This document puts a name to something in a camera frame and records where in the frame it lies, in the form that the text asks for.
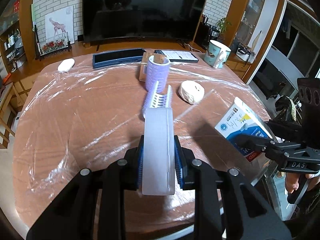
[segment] giraffe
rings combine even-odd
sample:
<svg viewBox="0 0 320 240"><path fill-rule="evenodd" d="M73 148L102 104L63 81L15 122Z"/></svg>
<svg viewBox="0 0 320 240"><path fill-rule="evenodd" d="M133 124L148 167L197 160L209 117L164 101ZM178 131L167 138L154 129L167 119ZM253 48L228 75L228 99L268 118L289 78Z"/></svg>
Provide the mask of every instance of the giraffe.
<svg viewBox="0 0 320 240"><path fill-rule="evenodd" d="M53 21L52 18L49 18L49 21L54 26L54 36L53 36L53 38L55 38L56 33L58 33L58 30L61 30L62 33L66 33L66 26L64 24L57 23L57 22Z"/></svg>

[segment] brown tabletop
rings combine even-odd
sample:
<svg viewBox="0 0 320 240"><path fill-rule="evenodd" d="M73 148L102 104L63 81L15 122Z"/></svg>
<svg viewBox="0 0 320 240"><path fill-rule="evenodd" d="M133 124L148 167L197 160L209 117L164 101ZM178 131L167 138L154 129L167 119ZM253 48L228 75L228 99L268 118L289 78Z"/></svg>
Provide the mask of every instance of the brown tabletop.
<svg viewBox="0 0 320 240"><path fill-rule="evenodd" d="M203 60L175 63L168 84L174 95L174 133L196 158L226 171L237 167L249 179L261 175L264 156L249 163L214 129L239 97L263 120L269 116L229 68L213 69ZM92 69L92 55L75 57L68 72L48 65L38 76L19 119L13 149L16 208L31 226L54 197L82 168L106 168L137 147L144 133L141 109L147 94L138 81L139 64ZM189 105L178 95L185 80L199 82L204 99ZM143 196L125 192L126 230L152 232L189 223L194 215L194 191L176 187L173 196Z"/></svg>

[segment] teal mug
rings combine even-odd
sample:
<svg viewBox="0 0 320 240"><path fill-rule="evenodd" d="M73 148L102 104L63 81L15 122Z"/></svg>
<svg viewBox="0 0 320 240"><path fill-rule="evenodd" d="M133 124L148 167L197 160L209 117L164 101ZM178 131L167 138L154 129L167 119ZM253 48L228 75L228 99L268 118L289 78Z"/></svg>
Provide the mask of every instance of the teal mug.
<svg viewBox="0 0 320 240"><path fill-rule="evenodd" d="M204 55L204 61L211 67L222 68L230 53L231 49L226 45L218 41L211 40Z"/></svg>

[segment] potted plant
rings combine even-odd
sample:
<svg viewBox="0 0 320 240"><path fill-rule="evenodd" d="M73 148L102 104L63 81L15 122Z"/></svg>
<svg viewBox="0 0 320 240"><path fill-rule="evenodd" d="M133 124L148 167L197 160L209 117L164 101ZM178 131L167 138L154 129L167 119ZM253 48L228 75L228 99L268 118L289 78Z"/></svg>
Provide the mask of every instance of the potted plant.
<svg viewBox="0 0 320 240"><path fill-rule="evenodd" d="M221 37L221 35L226 32L228 25L231 26L231 22L228 22L226 17L224 17L224 18L221 18L218 22L216 22L216 25L217 25L217 30L220 32L219 38L223 40L224 38Z"/></svg>

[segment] television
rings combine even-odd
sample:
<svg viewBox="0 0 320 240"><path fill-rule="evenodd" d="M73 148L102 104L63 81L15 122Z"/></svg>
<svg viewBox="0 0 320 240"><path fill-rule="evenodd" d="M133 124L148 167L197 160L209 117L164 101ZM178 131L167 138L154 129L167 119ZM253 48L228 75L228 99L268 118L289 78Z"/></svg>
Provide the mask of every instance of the television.
<svg viewBox="0 0 320 240"><path fill-rule="evenodd" d="M84 41L158 37L191 41L205 0L83 0Z"/></svg>

